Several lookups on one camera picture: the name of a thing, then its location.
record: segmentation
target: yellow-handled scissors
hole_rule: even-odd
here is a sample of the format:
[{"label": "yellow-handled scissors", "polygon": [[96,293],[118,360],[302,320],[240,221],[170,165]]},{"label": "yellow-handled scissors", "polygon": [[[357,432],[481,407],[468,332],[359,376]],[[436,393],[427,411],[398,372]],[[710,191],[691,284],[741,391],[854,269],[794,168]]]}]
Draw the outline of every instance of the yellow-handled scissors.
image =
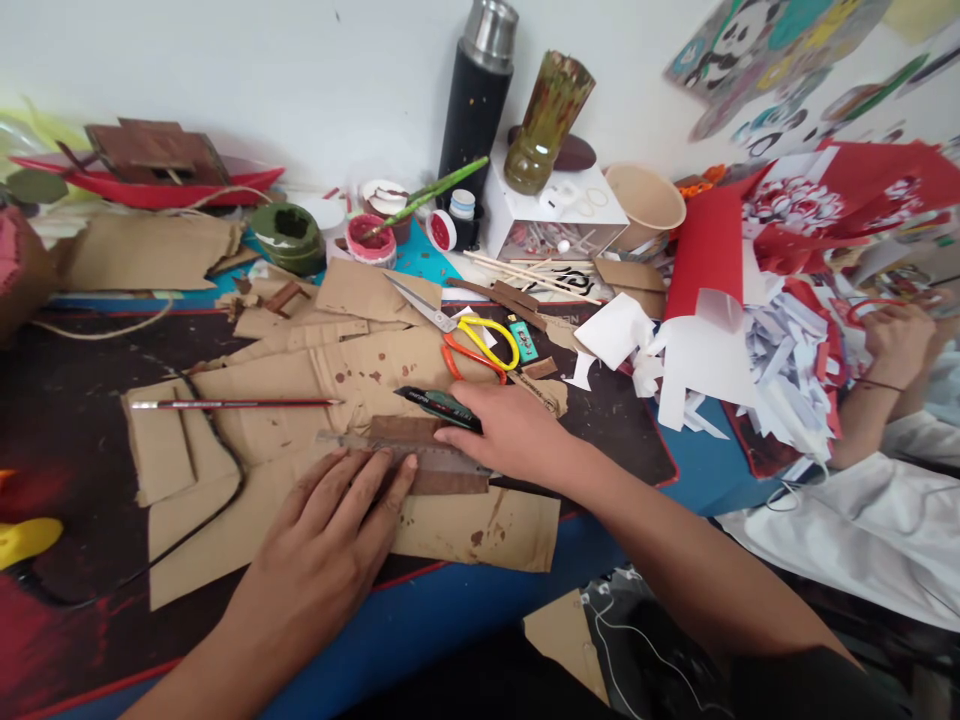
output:
[{"label": "yellow-handled scissors", "polygon": [[[453,362],[453,355],[450,352],[451,348],[456,350],[461,355],[466,355],[468,358],[477,361],[481,365],[486,365],[487,367],[491,368],[500,377],[500,384],[507,384],[507,372],[513,370],[520,363],[520,348],[517,347],[517,341],[513,339],[513,335],[510,334],[510,331],[507,330],[507,328],[498,322],[494,322],[493,320],[473,317],[470,315],[465,315],[455,320],[445,314],[440,308],[434,307],[428,303],[422,297],[417,295],[417,293],[413,292],[413,290],[410,290],[408,287],[406,287],[403,283],[397,282],[389,276],[387,276],[387,279],[393,283],[394,287],[397,288],[397,291],[407,299],[407,302],[419,310],[425,318],[436,325],[440,332],[443,333],[443,341],[446,343],[446,345],[441,348],[443,359],[447,363],[447,368],[450,370],[453,376],[457,378],[457,380],[463,380],[463,376],[460,374],[456,364]],[[507,340],[507,344],[510,346],[510,351],[513,353],[513,358],[510,360],[510,362],[505,363],[496,355],[494,355],[493,351],[487,347],[486,343],[483,342],[483,338],[474,332],[473,328],[471,327],[472,325],[480,325],[482,327],[490,328],[491,330],[496,330],[498,333],[503,335],[503,337]],[[474,342],[474,344],[480,349],[480,352],[486,355],[486,358],[471,352],[454,339],[453,331],[458,328],[467,334],[467,337]]]}]

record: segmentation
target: human hand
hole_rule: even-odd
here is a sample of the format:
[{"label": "human hand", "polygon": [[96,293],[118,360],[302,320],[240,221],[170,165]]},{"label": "human hand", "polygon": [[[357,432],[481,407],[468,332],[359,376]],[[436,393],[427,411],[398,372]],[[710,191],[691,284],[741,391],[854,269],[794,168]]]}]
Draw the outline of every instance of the human hand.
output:
[{"label": "human hand", "polygon": [[390,552],[416,475],[409,455],[368,514],[391,460],[389,449],[340,449],[297,482],[211,636],[224,657],[255,655],[279,691],[340,633]]},{"label": "human hand", "polygon": [[563,429],[532,393],[517,385],[454,383],[449,390],[483,423],[483,435],[457,427],[434,437],[517,480],[554,487],[590,446]]},{"label": "human hand", "polygon": [[874,362],[867,377],[905,389],[923,370],[936,327],[918,305],[884,305],[863,317]]}]

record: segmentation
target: metal ruler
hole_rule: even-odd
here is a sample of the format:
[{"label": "metal ruler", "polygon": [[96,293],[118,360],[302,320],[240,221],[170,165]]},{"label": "metal ruler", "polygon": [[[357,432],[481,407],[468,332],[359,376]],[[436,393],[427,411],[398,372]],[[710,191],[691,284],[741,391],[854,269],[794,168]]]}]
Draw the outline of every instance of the metal ruler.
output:
[{"label": "metal ruler", "polygon": [[483,476],[489,476],[493,472],[449,445],[367,438],[359,435],[335,435],[325,432],[318,432],[315,440],[316,442],[335,442],[339,447],[350,450],[392,448],[394,465],[399,465],[410,453],[416,453],[420,462],[419,469],[428,472]]}]

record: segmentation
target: black thermos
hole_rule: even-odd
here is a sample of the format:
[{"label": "black thermos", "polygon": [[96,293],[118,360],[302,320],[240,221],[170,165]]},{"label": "black thermos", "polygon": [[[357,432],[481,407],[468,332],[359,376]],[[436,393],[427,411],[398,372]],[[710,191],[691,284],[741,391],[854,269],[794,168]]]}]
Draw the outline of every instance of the black thermos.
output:
[{"label": "black thermos", "polygon": [[[437,177],[490,154],[513,78],[513,40],[518,19],[517,11],[505,2],[473,0],[463,36],[457,43]],[[488,169],[489,165],[444,193],[443,206],[457,188],[469,190],[479,201]]]}]

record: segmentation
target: dark sleeve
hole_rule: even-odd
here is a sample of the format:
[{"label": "dark sleeve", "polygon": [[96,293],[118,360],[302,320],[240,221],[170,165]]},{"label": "dark sleeve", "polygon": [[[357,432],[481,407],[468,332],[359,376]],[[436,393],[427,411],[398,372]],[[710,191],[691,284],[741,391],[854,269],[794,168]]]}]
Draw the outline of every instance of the dark sleeve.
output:
[{"label": "dark sleeve", "polygon": [[737,720],[904,720],[906,713],[869,675],[818,647],[733,662],[730,700]]}]

